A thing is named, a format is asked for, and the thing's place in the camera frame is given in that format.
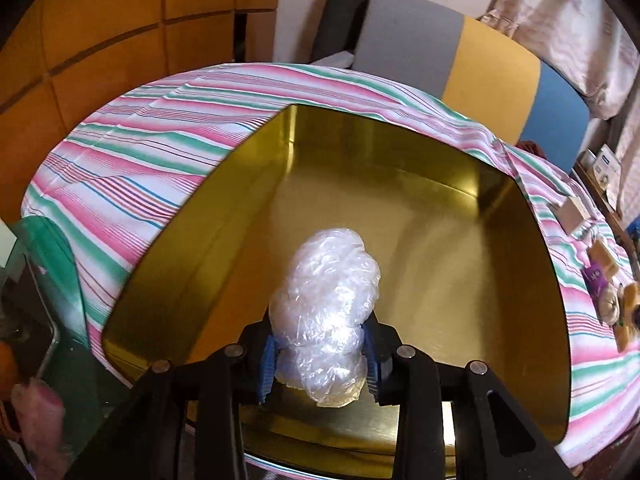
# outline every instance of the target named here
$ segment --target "metal tin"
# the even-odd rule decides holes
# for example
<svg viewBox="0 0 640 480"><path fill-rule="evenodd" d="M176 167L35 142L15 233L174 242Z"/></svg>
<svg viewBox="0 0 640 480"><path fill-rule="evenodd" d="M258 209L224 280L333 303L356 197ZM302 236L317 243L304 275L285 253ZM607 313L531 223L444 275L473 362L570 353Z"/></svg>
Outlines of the metal tin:
<svg viewBox="0 0 640 480"><path fill-rule="evenodd" d="M134 380L158 359L192 362L235 342L261 319L300 244L330 227L357 231L378 261L381 322L436 361L486 362L561 440L564 308L517 184L437 140L326 108L281 111L201 184L124 288L103 333L108 359ZM243 420L246 448L263 457L390 477L398 409L366 391L318 408L277 385Z"/></svg>

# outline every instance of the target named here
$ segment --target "clear plastic wrap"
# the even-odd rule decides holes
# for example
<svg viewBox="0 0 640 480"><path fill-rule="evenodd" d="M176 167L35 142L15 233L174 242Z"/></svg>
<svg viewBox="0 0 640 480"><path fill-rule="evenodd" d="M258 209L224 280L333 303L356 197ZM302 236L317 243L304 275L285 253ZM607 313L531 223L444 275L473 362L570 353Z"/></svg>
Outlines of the clear plastic wrap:
<svg viewBox="0 0 640 480"><path fill-rule="evenodd" d="M276 378L305 390L318 406L356 400L366 380L364 320L378 298L380 269L350 229L319 231L296 252L271 298L280 349Z"/></svg>

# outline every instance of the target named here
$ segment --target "chair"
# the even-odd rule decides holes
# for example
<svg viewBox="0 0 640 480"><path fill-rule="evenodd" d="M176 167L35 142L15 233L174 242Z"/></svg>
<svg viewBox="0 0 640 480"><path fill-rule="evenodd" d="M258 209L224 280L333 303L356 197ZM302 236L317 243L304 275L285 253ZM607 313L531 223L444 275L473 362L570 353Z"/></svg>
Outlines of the chair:
<svg viewBox="0 0 640 480"><path fill-rule="evenodd" d="M565 172L589 121L586 104L549 65L496 30L427 0L370 0L354 54L314 64L351 64L423 90L506 142L533 140Z"/></svg>

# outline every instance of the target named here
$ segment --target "wooden panel wall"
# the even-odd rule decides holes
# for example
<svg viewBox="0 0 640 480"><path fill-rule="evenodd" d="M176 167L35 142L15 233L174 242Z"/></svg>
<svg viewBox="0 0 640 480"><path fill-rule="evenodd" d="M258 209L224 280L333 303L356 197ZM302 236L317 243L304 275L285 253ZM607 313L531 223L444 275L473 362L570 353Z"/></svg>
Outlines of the wooden panel wall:
<svg viewBox="0 0 640 480"><path fill-rule="evenodd" d="M0 218L19 218L47 153L108 101L229 62L234 13L247 60L271 60L278 0L36 0L0 50Z"/></svg>

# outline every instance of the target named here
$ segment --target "bolt head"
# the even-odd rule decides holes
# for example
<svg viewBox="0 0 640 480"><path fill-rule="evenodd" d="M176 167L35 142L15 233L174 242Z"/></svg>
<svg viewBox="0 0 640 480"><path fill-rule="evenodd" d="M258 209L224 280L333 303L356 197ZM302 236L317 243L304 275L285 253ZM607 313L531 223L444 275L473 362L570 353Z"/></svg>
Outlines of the bolt head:
<svg viewBox="0 0 640 480"><path fill-rule="evenodd" d="M225 355L227 357L240 357L244 353L244 348L237 343L227 345L225 347Z"/></svg>
<svg viewBox="0 0 640 480"><path fill-rule="evenodd" d="M404 357L405 359L411 359L413 356L415 356L415 348L412 347L411 345L402 345L398 347L398 350L396 350L396 353L400 357Z"/></svg>
<svg viewBox="0 0 640 480"><path fill-rule="evenodd" d="M476 375L484 375L489 368L482 361L473 361L469 365L469 369Z"/></svg>
<svg viewBox="0 0 640 480"><path fill-rule="evenodd" d="M166 359L160 359L151 365L151 369L156 374L164 374L171 368L171 363Z"/></svg>

